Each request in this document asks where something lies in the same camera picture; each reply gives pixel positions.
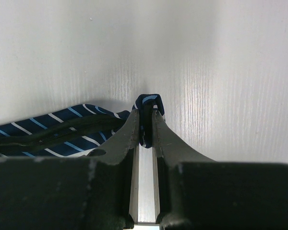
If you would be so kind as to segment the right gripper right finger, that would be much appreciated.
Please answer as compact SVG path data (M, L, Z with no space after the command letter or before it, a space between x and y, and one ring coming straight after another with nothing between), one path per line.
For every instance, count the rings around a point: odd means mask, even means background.
M288 230L288 164L217 162L152 113L162 230Z

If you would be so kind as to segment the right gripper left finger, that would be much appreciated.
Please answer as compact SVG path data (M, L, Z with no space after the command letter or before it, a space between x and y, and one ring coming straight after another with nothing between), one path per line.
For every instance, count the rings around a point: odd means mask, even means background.
M123 230L134 226L140 116L79 158L0 157L0 230Z

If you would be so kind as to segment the navy blue striped tie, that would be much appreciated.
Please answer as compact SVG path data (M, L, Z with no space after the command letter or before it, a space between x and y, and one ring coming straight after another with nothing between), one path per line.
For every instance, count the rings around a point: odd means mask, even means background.
M164 116L159 94L142 94L131 111L79 104L0 126L0 157L125 156L152 146L152 115Z

